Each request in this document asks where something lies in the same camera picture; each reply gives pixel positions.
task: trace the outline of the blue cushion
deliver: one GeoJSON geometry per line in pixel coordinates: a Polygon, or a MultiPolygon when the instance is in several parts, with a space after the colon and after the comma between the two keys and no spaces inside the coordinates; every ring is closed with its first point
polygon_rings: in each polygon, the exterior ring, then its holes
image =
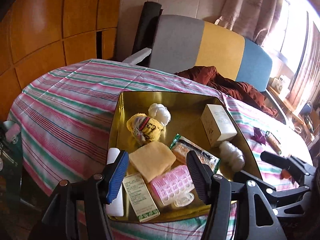
{"type": "Polygon", "coordinates": [[[269,55],[259,45],[244,38],[244,52],[236,81],[247,82],[263,92],[267,88],[271,68],[269,55]]]}

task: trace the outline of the tray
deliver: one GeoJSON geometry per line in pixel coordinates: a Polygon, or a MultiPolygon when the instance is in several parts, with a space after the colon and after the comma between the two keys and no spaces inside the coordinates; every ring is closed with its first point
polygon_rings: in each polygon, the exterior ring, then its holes
{"type": "MultiPolygon", "coordinates": [[[[180,135],[199,145],[201,148],[219,157],[219,149],[210,148],[209,140],[204,131],[200,117],[206,104],[217,104],[222,106],[223,104],[216,97],[180,92],[121,92],[112,120],[108,147],[117,147],[121,150],[126,150],[128,153],[134,152],[136,149],[138,149],[139,144],[127,130],[126,123],[127,120],[136,113],[148,114],[148,108],[153,103],[163,104],[171,113],[171,121],[161,133],[159,140],[160,142],[170,146],[174,136],[179,133],[180,135]]],[[[231,142],[240,150],[242,150],[245,156],[244,170],[261,179],[258,165],[247,141],[245,140],[242,132],[231,115],[229,113],[228,115],[238,132],[231,142]]],[[[172,168],[178,165],[181,165],[181,163],[176,161],[172,168]]],[[[228,179],[233,177],[231,170],[223,165],[220,165],[220,172],[228,179]]],[[[135,170],[133,166],[129,164],[127,175],[134,173],[137,173],[137,170],[135,170]]],[[[166,207],[159,207],[157,205],[160,211],[160,216],[149,220],[147,223],[177,221],[208,214],[210,205],[204,205],[204,203],[198,198],[195,189],[193,189],[191,192],[195,195],[195,199],[191,204],[181,208],[173,208],[171,205],[166,207]]],[[[123,198],[124,217],[110,218],[117,221],[139,223],[139,220],[134,213],[124,188],[123,198]]]]}

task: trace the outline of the pink green striped cloth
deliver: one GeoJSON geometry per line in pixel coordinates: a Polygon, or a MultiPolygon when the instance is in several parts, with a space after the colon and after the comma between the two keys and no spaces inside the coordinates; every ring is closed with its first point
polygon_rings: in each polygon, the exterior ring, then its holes
{"type": "MultiPolygon", "coordinates": [[[[252,140],[253,127],[271,131],[283,152],[311,162],[302,138],[263,112],[210,87],[173,74],[119,62],[91,59],[58,68],[29,84],[14,101],[8,119],[21,126],[23,165],[41,189],[51,194],[62,179],[87,179],[106,163],[109,132],[122,91],[178,91],[218,97],[244,134],[263,179],[277,190],[296,187],[281,170],[260,160],[267,144],[252,140]]],[[[228,237],[236,208],[230,213],[228,237]]],[[[200,239],[206,216],[159,224],[111,222],[116,239],[200,239]]]]}

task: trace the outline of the white fluffy ball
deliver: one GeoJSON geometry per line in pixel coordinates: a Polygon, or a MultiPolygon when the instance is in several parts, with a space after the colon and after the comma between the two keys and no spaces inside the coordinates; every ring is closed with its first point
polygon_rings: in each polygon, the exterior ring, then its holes
{"type": "Polygon", "coordinates": [[[162,104],[152,104],[148,109],[148,115],[156,119],[163,127],[171,120],[171,114],[162,104]]]}
{"type": "Polygon", "coordinates": [[[228,163],[234,172],[241,171],[244,167],[244,156],[241,150],[228,141],[220,144],[220,158],[228,163]]]}

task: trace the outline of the window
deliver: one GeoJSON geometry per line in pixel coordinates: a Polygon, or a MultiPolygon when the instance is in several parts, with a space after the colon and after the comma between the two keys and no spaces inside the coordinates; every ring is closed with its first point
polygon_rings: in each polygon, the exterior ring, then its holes
{"type": "Polygon", "coordinates": [[[273,50],[293,73],[296,73],[308,28],[308,13],[301,0],[283,0],[279,20],[264,47],[273,50]]]}

